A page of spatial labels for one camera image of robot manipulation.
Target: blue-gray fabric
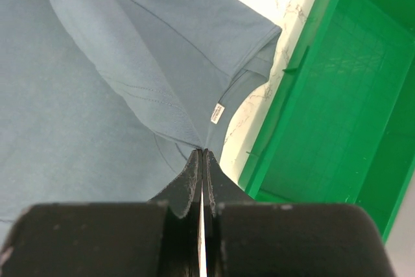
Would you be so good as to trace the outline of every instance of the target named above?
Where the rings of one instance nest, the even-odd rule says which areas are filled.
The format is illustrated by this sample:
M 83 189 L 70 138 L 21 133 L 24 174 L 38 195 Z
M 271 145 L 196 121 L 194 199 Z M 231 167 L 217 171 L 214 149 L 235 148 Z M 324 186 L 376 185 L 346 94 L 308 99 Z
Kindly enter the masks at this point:
M 29 204 L 147 200 L 191 149 L 220 158 L 280 33 L 237 0 L 0 0 L 0 17 L 0 242 Z

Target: white label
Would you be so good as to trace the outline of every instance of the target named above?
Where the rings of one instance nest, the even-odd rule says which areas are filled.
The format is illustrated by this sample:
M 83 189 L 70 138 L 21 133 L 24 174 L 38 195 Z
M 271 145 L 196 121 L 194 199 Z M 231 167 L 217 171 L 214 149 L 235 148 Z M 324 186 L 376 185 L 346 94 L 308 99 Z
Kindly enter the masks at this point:
M 220 105 L 219 103 L 216 104 L 216 107 L 213 110 L 213 114 L 212 114 L 210 121 L 216 125 L 219 122 L 219 119 L 221 115 L 223 114 L 224 110 L 225 110 L 224 106 Z

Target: green basket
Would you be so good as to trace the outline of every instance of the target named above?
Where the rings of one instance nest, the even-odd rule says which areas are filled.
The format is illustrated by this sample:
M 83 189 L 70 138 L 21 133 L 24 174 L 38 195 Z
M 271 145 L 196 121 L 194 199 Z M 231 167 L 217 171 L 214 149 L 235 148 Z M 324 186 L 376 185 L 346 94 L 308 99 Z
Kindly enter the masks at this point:
M 386 240 L 414 156 L 415 0 L 316 0 L 239 184 L 358 204 Z

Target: green tray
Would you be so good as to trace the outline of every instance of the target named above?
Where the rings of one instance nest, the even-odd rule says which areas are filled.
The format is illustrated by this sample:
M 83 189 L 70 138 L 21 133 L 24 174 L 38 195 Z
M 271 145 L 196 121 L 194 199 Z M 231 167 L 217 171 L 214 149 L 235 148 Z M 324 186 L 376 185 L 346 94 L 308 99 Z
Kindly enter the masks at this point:
M 414 156 L 415 0 L 316 0 L 240 186 L 358 204 L 386 240 Z

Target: white tabletop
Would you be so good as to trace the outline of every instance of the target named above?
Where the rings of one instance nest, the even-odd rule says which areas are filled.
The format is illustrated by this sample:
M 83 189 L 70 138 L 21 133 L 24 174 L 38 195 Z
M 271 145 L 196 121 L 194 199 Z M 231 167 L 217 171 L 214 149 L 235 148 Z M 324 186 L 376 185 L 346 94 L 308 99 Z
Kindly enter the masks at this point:
M 240 0 L 279 25 L 278 42 L 270 81 L 255 90 L 234 115 L 226 135 L 220 165 L 238 181 L 259 129 L 287 67 L 314 0 Z M 386 249 L 398 277 L 415 276 L 415 180 L 409 186 Z

